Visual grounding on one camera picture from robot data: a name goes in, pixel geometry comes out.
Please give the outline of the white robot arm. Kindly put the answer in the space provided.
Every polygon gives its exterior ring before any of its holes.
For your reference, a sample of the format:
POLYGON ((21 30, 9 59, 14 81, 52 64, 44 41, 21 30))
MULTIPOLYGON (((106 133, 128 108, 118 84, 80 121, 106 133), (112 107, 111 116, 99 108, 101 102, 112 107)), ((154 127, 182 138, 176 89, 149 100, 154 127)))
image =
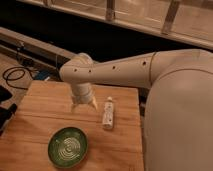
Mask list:
POLYGON ((103 63, 80 53, 60 77, 77 104, 92 100, 93 83, 148 89, 145 170, 213 171, 213 52, 160 51, 103 63))

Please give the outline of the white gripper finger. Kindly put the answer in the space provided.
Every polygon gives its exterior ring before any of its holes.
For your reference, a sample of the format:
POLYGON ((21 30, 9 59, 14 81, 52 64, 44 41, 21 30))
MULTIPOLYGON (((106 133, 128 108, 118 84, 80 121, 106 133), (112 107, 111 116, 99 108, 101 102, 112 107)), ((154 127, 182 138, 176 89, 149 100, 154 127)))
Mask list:
POLYGON ((92 101, 90 102, 90 106, 92 106, 95 110, 98 109, 98 104, 96 99, 92 99, 92 101))
POLYGON ((71 113, 75 112, 75 109, 77 108, 77 106, 78 106, 78 104, 72 103, 72 105, 71 105, 71 113))

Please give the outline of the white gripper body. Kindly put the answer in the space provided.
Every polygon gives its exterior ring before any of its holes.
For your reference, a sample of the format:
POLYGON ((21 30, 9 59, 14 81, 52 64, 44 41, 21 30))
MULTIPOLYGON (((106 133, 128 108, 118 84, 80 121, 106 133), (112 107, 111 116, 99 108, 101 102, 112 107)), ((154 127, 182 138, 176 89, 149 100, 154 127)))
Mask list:
POLYGON ((75 104, 88 104, 93 100, 94 94, 90 83, 72 84, 71 90, 75 104))

